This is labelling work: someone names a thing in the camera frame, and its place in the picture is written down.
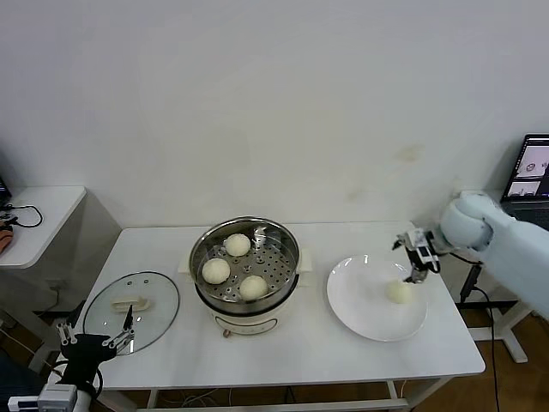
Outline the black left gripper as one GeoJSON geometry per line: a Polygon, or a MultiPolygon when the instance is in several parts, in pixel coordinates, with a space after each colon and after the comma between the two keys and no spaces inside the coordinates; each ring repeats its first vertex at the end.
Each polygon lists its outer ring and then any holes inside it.
{"type": "Polygon", "coordinates": [[[61,353],[67,361],[61,382],[74,386],[90,386],[98,378],[103,383],[100,365],[114,359],[116,348],[126,348],[134,339],[133,306],[126,312],[123,327],[114,337],[104,335],[75,334],[74,327],[80,317],[85,301],[69,313],[55,327],[60,338],[61,353]]]}

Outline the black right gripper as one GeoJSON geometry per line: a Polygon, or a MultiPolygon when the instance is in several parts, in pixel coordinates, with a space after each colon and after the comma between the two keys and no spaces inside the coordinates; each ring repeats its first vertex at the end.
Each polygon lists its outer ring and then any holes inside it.
{"type": "Polygon", "coordinates": [[[437,254],[433,254],[428,246],[407,249],[407,255],[413,268],[403,281],[407,283],[423,283],[427,271],[440,271],[440,261],[437,254]]]}

